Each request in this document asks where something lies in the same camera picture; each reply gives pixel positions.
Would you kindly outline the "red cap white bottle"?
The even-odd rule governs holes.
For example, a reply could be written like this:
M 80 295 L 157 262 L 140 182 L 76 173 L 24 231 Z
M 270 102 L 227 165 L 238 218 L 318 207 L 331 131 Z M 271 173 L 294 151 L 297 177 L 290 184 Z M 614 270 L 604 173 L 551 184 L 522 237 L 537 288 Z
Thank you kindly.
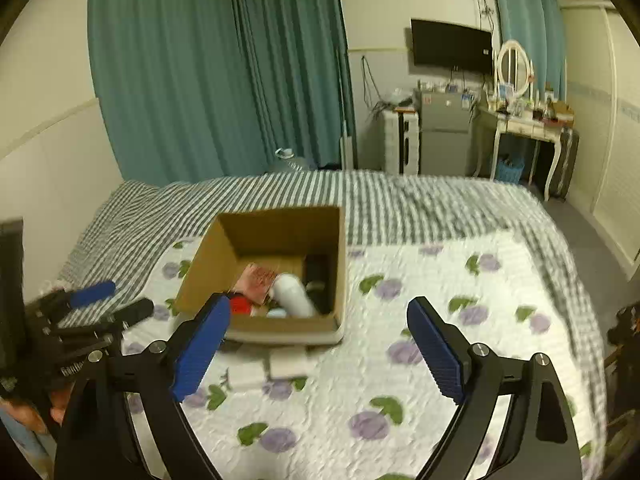
M 230 296 L 229 304 L 232 315 L 253 316 L 255 314 L 254 304 L 242 294 Z

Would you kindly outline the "red patterned booklet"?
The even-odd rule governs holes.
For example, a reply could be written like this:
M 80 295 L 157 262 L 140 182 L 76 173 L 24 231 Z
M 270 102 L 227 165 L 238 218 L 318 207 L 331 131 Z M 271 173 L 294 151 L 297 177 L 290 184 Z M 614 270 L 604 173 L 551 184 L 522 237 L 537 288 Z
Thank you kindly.
M 244 295 L 253 304 L 261 306 L 269 294 L 277 272 L 269 270 L 257 263 L 249 263 L 235 282 L 232 290 Z

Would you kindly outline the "light blue computer mouse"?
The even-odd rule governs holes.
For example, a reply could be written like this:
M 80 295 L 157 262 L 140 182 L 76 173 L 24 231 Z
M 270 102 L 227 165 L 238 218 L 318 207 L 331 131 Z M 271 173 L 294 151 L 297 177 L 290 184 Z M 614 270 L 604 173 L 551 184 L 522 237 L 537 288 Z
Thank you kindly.
M 282 308 L 271 309 L 267 312 L 267 318 L 286 318 L 288 316 L 288 312 L 286 312 Z

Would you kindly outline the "white plastic bottle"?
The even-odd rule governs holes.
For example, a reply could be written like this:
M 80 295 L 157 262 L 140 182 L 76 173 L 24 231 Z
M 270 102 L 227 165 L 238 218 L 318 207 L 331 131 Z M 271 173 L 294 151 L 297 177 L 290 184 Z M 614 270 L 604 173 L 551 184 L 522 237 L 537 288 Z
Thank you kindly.
M 313 318 L 318 314 L 303 282 L 295 274 L 279 274 L 271 285 L 270 294 L 292 318 Z

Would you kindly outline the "black square box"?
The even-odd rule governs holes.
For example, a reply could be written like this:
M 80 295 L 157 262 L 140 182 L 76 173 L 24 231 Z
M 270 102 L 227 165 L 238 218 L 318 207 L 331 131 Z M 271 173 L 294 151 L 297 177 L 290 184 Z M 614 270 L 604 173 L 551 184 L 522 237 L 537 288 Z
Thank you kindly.
M 330 296 L 330 260 L 327 255 L 306 255 L 303 283 L 316 310 L 327 315 L 332 310 Z

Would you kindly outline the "green checked bed sheet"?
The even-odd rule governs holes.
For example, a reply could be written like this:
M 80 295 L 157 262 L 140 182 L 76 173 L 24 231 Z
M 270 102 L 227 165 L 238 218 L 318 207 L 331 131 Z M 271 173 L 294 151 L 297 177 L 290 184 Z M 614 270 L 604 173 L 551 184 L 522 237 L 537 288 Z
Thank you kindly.
M 133 300 L 170 243 L 201 236 L 216 214 L 279 207 L 343 208 L 350 246 L 422 244 L 509 230 L 532 253 L 570 333 L 593 411 L 606 409 L 604 348 L 566 238 L 526 188 L 483 179 L 305 171 L 155 186 L 123 183 L 98 209 L 58 276 L 74 287 L 112 280 L 114 298 L 63 318 L 79 326 Z

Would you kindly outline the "open cardboard box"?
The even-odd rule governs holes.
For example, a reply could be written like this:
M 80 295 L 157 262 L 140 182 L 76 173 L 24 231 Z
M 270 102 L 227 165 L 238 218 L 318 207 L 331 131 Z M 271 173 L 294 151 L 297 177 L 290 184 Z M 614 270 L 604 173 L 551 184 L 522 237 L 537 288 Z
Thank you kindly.
M 215 292 L 232 299 L 227 338 L 333 346 L 344 336 L 346 224 L 339 206 L 217 214 L 175 300 L 195 314 Z

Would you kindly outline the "white floral quilted mat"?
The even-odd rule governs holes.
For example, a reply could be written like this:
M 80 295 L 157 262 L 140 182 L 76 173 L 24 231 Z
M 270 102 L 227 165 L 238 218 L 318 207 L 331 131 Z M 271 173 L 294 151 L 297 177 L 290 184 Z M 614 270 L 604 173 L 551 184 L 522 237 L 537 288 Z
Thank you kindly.
M 412 479 L 454 414 L 406 324 L 431 301 L 470 341 L 500 356 L 552 359 L 576 429 L 582 476 L 598 462 L 601 419 L 534 253 L 513 232 L 347 255 L 344 337 L 271 379 L 262 349 L 219 352 L 182 409 L 227 479 Z

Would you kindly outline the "clear water jug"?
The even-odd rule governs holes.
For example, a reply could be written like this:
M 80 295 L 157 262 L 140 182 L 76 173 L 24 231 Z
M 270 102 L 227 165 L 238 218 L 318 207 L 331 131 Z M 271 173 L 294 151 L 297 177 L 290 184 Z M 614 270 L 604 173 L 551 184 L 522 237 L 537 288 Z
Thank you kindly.
M 274 159 L 269 167 L 270 174 L 283 174 L 284 172 L 310 171 L 309 162 L 303 157 L 297 156 L 292 148 L 277 148 Z

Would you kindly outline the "large green curtain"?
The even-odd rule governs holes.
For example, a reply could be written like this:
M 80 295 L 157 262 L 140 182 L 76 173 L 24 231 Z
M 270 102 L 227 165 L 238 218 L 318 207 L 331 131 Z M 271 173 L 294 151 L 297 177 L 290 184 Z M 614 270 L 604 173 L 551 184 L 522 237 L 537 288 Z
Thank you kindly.
M 355 131 L 341 0 L 88 0 L 88 46 L 127 180 L 322 168 Z

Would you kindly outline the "blue storage basket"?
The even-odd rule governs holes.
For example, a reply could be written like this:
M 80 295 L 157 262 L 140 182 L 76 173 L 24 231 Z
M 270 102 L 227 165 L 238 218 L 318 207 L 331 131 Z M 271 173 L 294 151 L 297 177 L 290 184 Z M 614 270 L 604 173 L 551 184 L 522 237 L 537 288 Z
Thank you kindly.
M 503 183 L 519 184 L 525 168 L 522 156 L 504 156 L 497 162 L 496 179 Z

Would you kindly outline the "dark suitcase beside table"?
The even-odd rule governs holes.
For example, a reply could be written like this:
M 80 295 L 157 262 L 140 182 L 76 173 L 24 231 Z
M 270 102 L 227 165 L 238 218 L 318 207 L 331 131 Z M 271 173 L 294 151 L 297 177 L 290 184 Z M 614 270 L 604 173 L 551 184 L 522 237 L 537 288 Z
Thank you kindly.
M 550 174 L 551 182 L 549 193 L 551 197 L 565 200 L 570 182 L 574 174 L 577 153 L 579 148 L 580 136 L 573 128 L 563 128 L 560 132 L 560 154 L 553 156 L 556 162 L 551 163 Z

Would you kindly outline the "white dressing table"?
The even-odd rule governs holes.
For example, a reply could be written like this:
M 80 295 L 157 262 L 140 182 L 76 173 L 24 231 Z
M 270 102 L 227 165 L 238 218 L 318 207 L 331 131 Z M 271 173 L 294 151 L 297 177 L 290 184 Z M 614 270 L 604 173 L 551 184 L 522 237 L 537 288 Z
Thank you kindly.
M 535 142 L 532 166 L 529 167 L 529 184 L 533 183 L 536 174 L 541 144 L 547 143 L 552 146 L 551 162 L 547 172 L 547 179 L 544 181 L 544 188 L 542 189 L 544 200 L 548 202 L 551 198 L 549 193 L 551 182 L 551 177 L 549 176 L 550 167 L 552 162 L 556 162 L 556 159 L 552 159 L 552 157 L 559 156 L 560 154 L 560 132 L 566 126 L 552 126 L 545 122 L 536 122 L 536 120 L 533 119 L 524 119 L 521 117 L 514 117 L 512 115 L 500 114 L 490 110 L 487 106 L 481 105 L 477 105 L 475 107 L 473 124 L 478 125 L 484 130 L 492 131 L 491 155 L 489 157 L 488 171 L 488 178 L 491 181 L 496 180 L 497 162 L 500 158 L 500 143 L 504 136 L 515 136 L 516 138 Z

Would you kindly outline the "white suitcase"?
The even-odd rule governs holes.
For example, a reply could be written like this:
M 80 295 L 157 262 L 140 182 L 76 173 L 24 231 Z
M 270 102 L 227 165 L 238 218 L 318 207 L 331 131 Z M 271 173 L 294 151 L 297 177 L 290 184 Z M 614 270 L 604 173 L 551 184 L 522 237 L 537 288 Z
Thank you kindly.
M 383 169 L 393 176 L 420 172 L 420 122 L 415 110 L 384 110 Z

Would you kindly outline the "silver mini fridge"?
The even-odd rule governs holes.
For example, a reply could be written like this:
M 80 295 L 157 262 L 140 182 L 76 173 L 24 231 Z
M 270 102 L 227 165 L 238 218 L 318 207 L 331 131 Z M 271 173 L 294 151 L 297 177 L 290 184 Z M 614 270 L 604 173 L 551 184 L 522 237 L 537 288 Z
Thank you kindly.
M 420 174 L 465 177 L 470 170 L 472 132 L 469 93 L 420 94 Z

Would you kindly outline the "oval white mirror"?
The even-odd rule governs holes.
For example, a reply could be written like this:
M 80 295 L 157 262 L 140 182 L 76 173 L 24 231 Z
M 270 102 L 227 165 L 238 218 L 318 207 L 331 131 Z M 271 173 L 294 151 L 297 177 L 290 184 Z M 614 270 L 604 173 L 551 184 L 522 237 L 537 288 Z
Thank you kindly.
M 511 86 L 512 96 L 531 99 L 534 95 L 533 61 L 516 40 L 506 40 L 497 55 L 495 74 L 498 87 Z

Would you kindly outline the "narrow green curtain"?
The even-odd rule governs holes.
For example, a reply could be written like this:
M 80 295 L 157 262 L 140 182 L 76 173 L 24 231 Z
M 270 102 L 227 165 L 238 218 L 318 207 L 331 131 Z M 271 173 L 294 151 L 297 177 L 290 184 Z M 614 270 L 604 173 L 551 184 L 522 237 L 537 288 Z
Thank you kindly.
M 534 64 L 536 88 L 562 99 L 566 45 L 558 0 L 496 0 L 502 40 L 516 40 Z

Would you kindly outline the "black wall television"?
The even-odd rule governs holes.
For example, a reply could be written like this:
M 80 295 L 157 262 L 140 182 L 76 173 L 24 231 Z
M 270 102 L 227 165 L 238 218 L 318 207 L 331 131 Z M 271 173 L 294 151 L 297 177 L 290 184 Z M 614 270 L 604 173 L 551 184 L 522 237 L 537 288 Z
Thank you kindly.
M 490 75 L 491 32 L 450 23 L 411 20 L 413 64 Z

